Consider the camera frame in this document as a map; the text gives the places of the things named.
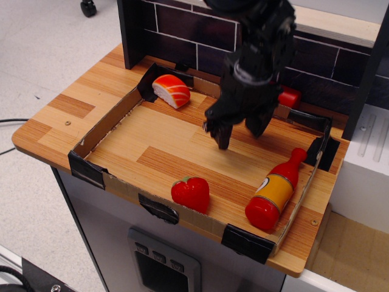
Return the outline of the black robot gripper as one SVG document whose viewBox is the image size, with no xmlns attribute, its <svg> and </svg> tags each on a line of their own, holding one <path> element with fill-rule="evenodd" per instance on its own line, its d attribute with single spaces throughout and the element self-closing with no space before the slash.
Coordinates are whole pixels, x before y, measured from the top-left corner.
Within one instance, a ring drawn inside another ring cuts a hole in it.
<svg viewBox="0 0 389 292">
<path fill-rule="evenodd" d="M 245 120 L 253 137 L 259 138 L 267 128 L 283 92 L 277 83 L 244 83 L 234 76 L 234 65 L 225 64 L 221 76 L 219 99 L 205 111 L 204 130 L 210 132 L 218 148 L 229 147 L 233 125 Z"/>
</svg>

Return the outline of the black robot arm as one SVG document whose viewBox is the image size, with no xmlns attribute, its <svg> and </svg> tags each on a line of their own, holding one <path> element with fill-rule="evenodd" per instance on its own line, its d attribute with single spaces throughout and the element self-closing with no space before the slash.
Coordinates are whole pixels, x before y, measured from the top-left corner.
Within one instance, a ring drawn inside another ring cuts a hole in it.
<svg viewBox="0 0 389 292">
<path fill-rule="evenodd" d="M 239 21 L 242 29 L 241 47 L 225 57 L 219 99 L 205 111 L 204 130 L 225 150 L 234 125 L 245 122 L 254 137 L 268 126 L 283 91 L 271 80 L 295 55 L 295 10 L 288 1 L 206 4 Z"/>
</svg>

